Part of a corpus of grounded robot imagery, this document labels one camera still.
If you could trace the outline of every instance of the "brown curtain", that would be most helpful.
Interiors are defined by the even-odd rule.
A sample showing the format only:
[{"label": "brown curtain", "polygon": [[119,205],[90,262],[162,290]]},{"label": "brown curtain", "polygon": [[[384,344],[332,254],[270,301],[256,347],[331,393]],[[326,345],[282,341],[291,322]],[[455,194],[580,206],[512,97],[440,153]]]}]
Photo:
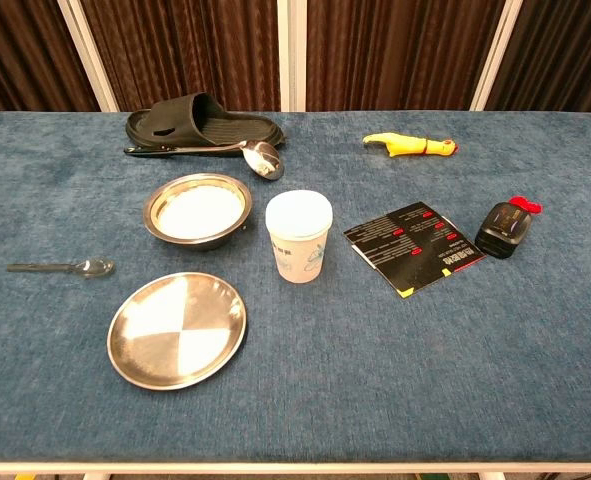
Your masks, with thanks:
[{"label": "brown curtain", "polygon": [[279,110],[275,0],[83,0],[121,110],[197,91]]},{"label": "brown curtain", "polygon": [[99,110],[57,0],[0,0],[0,110]]},{"label": "brown curtain", "polygon": [[487,110],[591,112],[591,0],[525,0]]},{"label": "brown curtain", "polygon": [[307,109],[468,109],[503,6],[310,0]]}]

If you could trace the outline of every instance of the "paper cup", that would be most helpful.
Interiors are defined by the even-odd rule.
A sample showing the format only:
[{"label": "paper cup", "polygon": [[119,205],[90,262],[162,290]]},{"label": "paper cup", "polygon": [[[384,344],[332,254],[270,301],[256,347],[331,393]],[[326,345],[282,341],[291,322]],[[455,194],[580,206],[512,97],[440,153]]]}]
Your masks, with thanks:
[{"label": "paper cup", "polygon": [[266,228],[279,274],[293,283],[315,279],[322,270],[333,208],[321,193],[292,190],[266,206]]}]

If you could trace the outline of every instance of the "plate rim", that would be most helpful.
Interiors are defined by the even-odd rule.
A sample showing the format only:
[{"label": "plate rim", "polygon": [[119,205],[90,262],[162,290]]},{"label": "plate rim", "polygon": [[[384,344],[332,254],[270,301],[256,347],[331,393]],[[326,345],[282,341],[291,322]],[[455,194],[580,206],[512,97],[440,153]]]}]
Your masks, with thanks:
[{"label": "plate rim", "polygon": [[[228,288],[230,288],[233,293],[237,296],[237,298],[239,299],[241,305],[242,305],[242,328],[240,330],[240,334],[239,337],[237,338],[237,341],[235,342],[235,345],[233,346],[233,348],[231,349],[231,351],[228,353],[228,355],[222,359],[222,361],[215,365],[214,368],[208,370],[205,374],[190,380],[188,382],[182,382],[182,383],[177,383],[177,384],[172,384],[172,385],[149,385],[140,381],[135,380],[134,378],[131,378],[129,375],[127,375],[124,371],[122,371],[122,369],[119,367],[118,362],[115,361],[115,358],[113,357],[113,351],[111,349],[111,337],[113,335],[113,329],[115,327],[115,322],[117,321],[117,318],[119,317],[119,315],[122,313],[122,311],[124,310],[124,308],[126,308],[126,305],[133,299],[133,297],[135,295],[137,295],[139,292],[141,292],[142,290],[148,288],[149,286],[161,281],[161,280],[165,280],[167,278],[172,278],[172,277],[178,277],[178,276],[190,276],[190,275],[199,275],[199,276],[203,276],[203,277],[210,277],[211,279],[217,280],[219,282],[222,282],[223,284],[225,284]],[[106,337],[106,350],[108,353],[108,358],[111,361],[111,364],[113,365],[113,368],[117,371],[117,373],[120,374],[120,376],[122,378],[124,378],[126,381],[128,381],[129,383],[132,383],[133,385],[137,385],[138,387],[141,388],[145,388],[147,390],[156,390],[156,391],[169,391],[169,390],[179,390],[182,388],[186,388],[186,387],[190,387],[191,385],[195,385],[203,380],[206,380],[207,378],[209,378],[210,376],[214,375],[215,373],[217,373],[222,367],[224,367],[224,365],[226,365],[231,358],[233,358],[233,355],[235,355],[235,353],[237,353],[237,350],[239,350],[239,347],[242,343],[242,340],[244,338],[244,335],[246,334],[246,324],[247,324],[247,319],[246,319],[246,304],[244,303],[244,299],[242,298],[242,296],[239,294],[239,292],[237,291],[237,289],[235,287],[233,287],[230,283],[228,283],[226,280],[223,280],[222,278],[216,276],[216,275],[212,275],[210,273],[204,273],[204,272],[176,272],[176,273],[170,273],[168,275],[163,275],[161,277],[158,277],[154,280],[151,280],[150,282],[148,282],[145,285],[142,285],[141,287],[139,287],[137,290],[135,290],[132,294],[130,294],[128,296],[128,298],[126,300],[124,300],[122,302],[122,304],[120,305],[120,307],[117,309],[117,312],[115,312],[115,315],[113,315],[113,319],[111,320],[111,325],[108,328],[108,335]]]}]

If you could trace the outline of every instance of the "red bottle cap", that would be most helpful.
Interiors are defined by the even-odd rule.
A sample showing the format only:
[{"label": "red bottle cap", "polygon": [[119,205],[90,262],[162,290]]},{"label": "red bottle cap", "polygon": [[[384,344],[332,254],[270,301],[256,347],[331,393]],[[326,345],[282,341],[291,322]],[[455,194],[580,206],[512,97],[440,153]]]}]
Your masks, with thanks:
[{"label": "red bottle cap", "polygon": [[527,212],[534,215],[539,215],[544,211],[544,207],[542,207],[539,203],[529,202],[526,197],[513,197],[508,201],[508,203],[516,205],[519,208],[523,208]]}]

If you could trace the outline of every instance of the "yellow corner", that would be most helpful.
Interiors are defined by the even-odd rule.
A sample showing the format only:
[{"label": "yellow corner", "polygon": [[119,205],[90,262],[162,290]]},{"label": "yellow corner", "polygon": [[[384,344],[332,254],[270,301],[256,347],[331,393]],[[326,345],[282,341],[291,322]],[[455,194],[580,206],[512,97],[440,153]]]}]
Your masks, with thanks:
[{"label": "yellow corner", "polygon": [[413,294],[414,290],[415,290],[415,287],[411,287],[408,290],[404,290],[403,292],[401,290],[398,290],[397,293],[399,293],[400,297],[406,298],[406,297],[410,297]]}]

